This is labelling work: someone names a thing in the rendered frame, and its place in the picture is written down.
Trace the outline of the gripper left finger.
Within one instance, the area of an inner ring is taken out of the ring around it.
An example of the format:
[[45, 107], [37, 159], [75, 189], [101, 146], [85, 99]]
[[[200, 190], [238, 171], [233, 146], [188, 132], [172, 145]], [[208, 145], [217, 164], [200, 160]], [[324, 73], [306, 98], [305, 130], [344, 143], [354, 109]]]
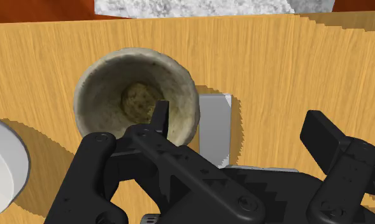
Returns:
[[123, 137], [86, 135], [44, 224], [128, 224], [111, 201], [121, 181], [135, 180], [160, 210], [157, 224], [264, 224], [264, 203], [188, 146], [167, 139], [169, 103], [149, 124]]

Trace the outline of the grey flat rectangular box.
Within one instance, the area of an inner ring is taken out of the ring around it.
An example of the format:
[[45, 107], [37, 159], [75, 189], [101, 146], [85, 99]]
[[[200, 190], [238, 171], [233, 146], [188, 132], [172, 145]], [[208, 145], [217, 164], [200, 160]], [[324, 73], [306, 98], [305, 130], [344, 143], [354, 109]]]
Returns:
[[199, 154], [218, 168], [227, 167], [232, 97], [230, 94], [201, 94], [199, 106]]

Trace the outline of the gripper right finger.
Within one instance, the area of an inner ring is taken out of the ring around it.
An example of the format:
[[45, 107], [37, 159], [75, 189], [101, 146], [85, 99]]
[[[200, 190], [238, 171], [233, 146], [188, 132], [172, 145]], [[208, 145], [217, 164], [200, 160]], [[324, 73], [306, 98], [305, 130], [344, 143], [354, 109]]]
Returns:
[[309, 224], [375, 224], [361, 205], [375, 196], [375, 146], [346, 136], [321, 111], [306, 113], [300, 139], [326, 177], [310, 200]]

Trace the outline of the white round bowl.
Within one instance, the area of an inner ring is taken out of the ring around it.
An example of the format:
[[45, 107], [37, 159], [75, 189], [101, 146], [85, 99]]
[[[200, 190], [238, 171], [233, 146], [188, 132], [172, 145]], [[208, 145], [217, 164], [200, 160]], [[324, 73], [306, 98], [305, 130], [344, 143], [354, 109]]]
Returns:
[[29, 179], [30, 158], [22, 138], [0, 121], [0, 213], [20, 195]]

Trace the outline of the beige stone cup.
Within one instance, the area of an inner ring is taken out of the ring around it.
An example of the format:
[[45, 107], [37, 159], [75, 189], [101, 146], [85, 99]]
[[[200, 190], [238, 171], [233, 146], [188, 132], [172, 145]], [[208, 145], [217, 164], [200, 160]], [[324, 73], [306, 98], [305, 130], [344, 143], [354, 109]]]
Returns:
[[81, 136], [148, 123], [155, 103], [169, 101], [167, 138], [190, 143], [200, 119], [199, 94], [190, 73], [166, 54], [149, 48], [123, 48], [94, 62], [80, 77], [73, 97]]

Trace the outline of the white rough textured block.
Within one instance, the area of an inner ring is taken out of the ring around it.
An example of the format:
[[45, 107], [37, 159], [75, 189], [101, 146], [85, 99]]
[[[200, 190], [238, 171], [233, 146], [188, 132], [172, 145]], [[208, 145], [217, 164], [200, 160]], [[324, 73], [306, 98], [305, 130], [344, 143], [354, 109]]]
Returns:
[[335, 0], [94, 0], [98, 15], [176, 18], [328, 13]]

